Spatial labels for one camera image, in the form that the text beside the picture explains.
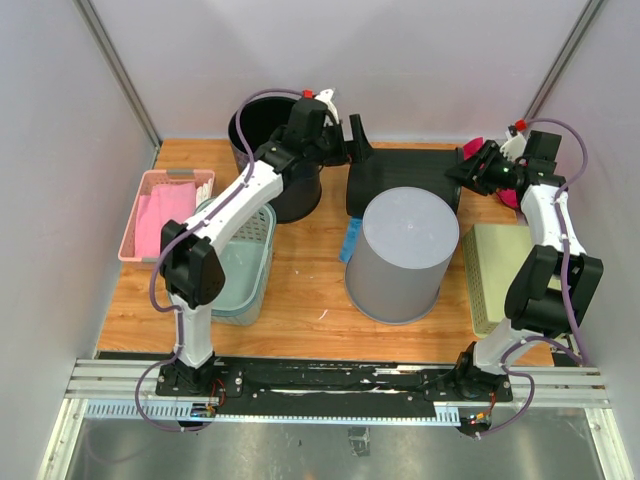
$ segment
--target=teal basket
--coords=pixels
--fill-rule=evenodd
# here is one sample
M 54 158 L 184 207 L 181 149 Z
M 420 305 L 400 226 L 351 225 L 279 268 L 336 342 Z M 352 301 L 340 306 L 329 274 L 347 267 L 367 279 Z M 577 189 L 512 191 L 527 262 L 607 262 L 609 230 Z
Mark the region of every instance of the teal basket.
M 212 200 L 200 204 L 196 212 Z M 265 205 L 238 229 L 224 248 L 220 263 L 226 282 L 213 302 L 212 321 L 247 326 L 258 319 L 271 270 L 275 229 L 275 211 Z

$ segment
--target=white wall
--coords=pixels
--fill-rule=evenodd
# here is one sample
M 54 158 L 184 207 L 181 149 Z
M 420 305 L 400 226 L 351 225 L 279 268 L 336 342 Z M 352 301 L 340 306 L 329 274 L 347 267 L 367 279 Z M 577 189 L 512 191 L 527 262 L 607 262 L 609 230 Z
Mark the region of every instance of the white wall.
M 337 87 L 372 139 L 495 136 L 585 0 L 94 0 L 166 137 L 225 137 L 268 87 Z
M 581 243 L 604 262 L 604 276 L 583 326 L 602 369 L 626 449 L 640 475 L 640 6 L 608 2 L 561 78 L 542 116 L 574 125 L 591 163 L 571 188 L 569 207 Z M 568 136 L 558 159 L 579 167 Z
M 153 151 L 70 0 L 2 2 L 0 65 L 0 477 L 30 479 Z

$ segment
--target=black bucket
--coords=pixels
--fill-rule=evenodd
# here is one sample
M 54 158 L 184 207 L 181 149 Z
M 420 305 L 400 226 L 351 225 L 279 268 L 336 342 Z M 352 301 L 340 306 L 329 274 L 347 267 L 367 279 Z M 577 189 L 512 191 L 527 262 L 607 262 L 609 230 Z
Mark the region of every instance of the black bucket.
M 254 152 L 269 140 L 277 127 L 287 124 L 295 102 L 287 97 L 265 97 L 244 107 L 240 126 Z M 229 140 L 240 173 L 247 166 L 249 156 L 240 143 L 235 114 L 229 122 Z M 270 204 L 276 211 L 278 223 L 290 223 L 309 215 L 320 202 L 321 196 L 319 168 L 317 165 L 305 163 L 294 168 L 287 189 L 271 200 Z

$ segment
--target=gray cylinder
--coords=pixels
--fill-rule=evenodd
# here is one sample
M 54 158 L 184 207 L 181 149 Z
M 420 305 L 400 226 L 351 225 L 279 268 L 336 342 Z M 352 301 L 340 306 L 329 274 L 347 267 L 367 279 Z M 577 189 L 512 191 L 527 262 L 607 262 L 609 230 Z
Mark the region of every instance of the gray cylinder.
M 364 212 L 345 272 L 352 303 L 382 323 L 422 318 L 438 300 L 459 236 L 455 213 L 437 195 L 413 187 L 381 193 Z

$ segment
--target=wooden tabletop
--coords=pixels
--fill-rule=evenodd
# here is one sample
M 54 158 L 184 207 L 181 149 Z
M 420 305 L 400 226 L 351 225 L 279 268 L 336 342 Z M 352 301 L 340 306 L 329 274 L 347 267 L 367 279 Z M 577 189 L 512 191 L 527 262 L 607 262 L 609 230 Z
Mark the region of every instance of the wooden tabletop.
M 376 144 L 393 148 L 452 148 L 452 145 Z M 216 172 L 220 192 L 237 176 L 231 149 L 223 140 L 167 140 L 158 169 L 207 168 Z M 344 288 L 345 265 L 338 260 L 349 217 L 345 210 L 348 167 L 322 171 L 322 199 L 315 211 L 278 225 L 274 259 L 260 318 L 250 327 L 212 325 L 220 355 L 455 362 L 470 342 L 471 329 L 463 256 L 458 246 L 436 307 L 405 326 L 377 323 L 353 307 Z M 463 191 L 458 209 L 461 235 L 474 223 L 516 222 L 514 212 L 493 197 Z M 107 314 L 99 350 L 169 352 L 175 342 L 172 314 L 149 303 L 149 270 L 124 265 Z M 162 281 L 159 299 L 166 298 Z M 551 365 L 548 348 L 538 346 L 522 364 Z

